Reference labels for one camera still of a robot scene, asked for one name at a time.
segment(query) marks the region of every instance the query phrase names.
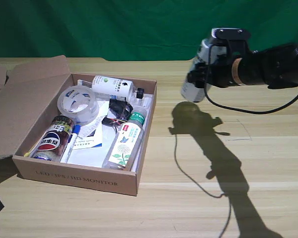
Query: pepsi can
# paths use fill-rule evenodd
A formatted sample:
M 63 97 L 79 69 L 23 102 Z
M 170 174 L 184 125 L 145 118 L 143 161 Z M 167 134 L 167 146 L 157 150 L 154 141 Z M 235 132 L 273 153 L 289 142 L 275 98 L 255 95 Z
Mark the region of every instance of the pepsi can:
M 35 159 L 59 162 L 72 134 L 74 122 L 66 116 L 57 116 L 52 120 L 43 139 L 33 155 Z

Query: cardboard box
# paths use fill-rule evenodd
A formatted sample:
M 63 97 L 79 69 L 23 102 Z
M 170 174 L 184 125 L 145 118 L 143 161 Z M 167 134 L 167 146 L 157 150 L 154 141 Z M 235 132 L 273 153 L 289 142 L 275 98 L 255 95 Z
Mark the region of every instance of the cardboard box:
M 58 96 L 76 85 L 78 79 L 91 82 L 94 75 L 70 73 L 65 56 L 17 65 L 6 84 L 5 74 L 1 68 L 0 159 L 12 156 L 24 179 L 137 195 L 156 101 L 156 81 L 123 78 L 152 94 L 136 171 L 128 172 L 23 157 L 60 114 Z

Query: bottle cap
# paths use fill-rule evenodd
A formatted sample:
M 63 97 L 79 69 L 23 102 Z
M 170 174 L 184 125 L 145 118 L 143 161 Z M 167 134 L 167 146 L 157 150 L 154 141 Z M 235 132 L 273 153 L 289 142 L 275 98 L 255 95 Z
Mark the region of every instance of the bottle cap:
M 145 90 L 143 88 L 137 88 L 136 98 L 142 99 L 144 97 Z

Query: wooden table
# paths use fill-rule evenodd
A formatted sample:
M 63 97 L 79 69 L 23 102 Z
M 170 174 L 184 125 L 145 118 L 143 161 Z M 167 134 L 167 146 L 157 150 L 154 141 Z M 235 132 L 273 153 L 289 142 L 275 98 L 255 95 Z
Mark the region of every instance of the wooden table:
M 0 59 L 0 65 L 31 60 Z M 298 101 L 261 116 L 206 99 L 183 106 L 180 89 L 191 61 L 68 61 L 72 72 L 158 81 L 139 195 L 24 180 L 4 160 L 0 238 L 298 238 Z M 218 103 L 258 111 L 297 93 L 266 86 L 209 91 Z M 176 151 L 168 129 L 174 126 Z

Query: white tape roll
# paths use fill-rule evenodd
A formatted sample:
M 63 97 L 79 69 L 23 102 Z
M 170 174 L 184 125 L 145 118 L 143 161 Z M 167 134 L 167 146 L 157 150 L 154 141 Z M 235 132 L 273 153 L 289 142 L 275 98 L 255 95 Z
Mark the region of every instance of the white tape roll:
M 72 86 L 63 91 L 58 98 L 58 108 L 79 125 L 90 123 L 98 114 L 95 93 L 86 86 Z

